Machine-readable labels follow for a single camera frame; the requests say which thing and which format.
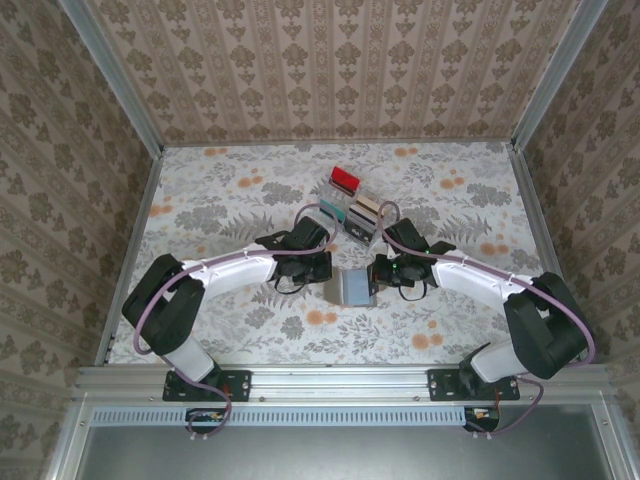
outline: red block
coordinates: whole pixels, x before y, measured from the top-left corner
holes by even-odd
[[[358,189],[358,185],[360,185],[360,179],[358,177],[354,177],[350,173],[342,170],[340,167],[333,167],[331,180],[352,192],[355,192]]]

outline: wall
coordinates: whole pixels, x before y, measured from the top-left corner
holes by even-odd
[[[609,2],[525,155],[638,441],[640,2]]]
[[[0,478],[47,464],[149,166],[58,4],[0,2]]]
[[[576,0],[90,0],[167,144],[507,138]]]

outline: floor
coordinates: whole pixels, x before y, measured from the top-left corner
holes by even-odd
[[[290,229],[339,165],[396,201],[430,243],[446,240],[508,271],[540,262],[503,143],[301,144],[169,148],[130,290],[150,263],[212,257]],[[362,268],[373,253],[339,235],[334,265]],[[405,302],[396,290],[373,308],[328,304],[322,286],[282,296],[256,285],[205,301],[194,335],[221,364],[416,364],[458,362],[507,336],[502,315],[452,291]],[[132,348],[122,320],[109,363],[160,362]]]
[[[503,408],[505,422],[521,412]],[[78,479],[611,479],[588,406],[540,407],[503,437],[461,427],[92,428]]]

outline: floral wallpaper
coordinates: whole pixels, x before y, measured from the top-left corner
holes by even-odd
[[[640,446],[640,3],[610,1],[526,158]]]
[[[169,145],[508,138],[578,0],[90,0]]]
[[[0,2],[0,478],[39,478],[150,159],[56,2]]]
[[[506,144],[181,147],[165,150],[130,290],[159,255],[213,257],[290,229],[296,212],[318,201],[335,165],[397,201],[431,243],[446,240],[505,270],[541,273]],[[344,234],[329,248],[340,268],[374,259]],[[421,287],[406,292],[421,294]],[[442,289],[415,302],[387,289],[376,307],[358,308],[328,303],[321,284],[289,296],[262,284],[205,297],[194,335],[222,364],[415,364],[458,362],[507,337],[507,326],[504,316]],[[110,363],[161,362],[136,355],[132,336],[122,320]]]

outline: table surface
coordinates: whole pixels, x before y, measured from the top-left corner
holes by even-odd
[[[429,243],[446,240],[471,257],[515,273],[540,261],[504,143],[303,144],[168,148],[129,290],[151,262],[213,257],[256,237],[290,229],[318,200],[335,165],[396,201]],[[373,253],[338,236],[341,268],[363,268]],[[465,295],[430,290],[405,302],[395,289],[372,308],[327,303],[322,285],[284,296],[252,285],[201,306],[193,335],[221,364],[457,363],[508,336],[504,316]],[[121,319],[109,363],[160,363],[133,351]]]

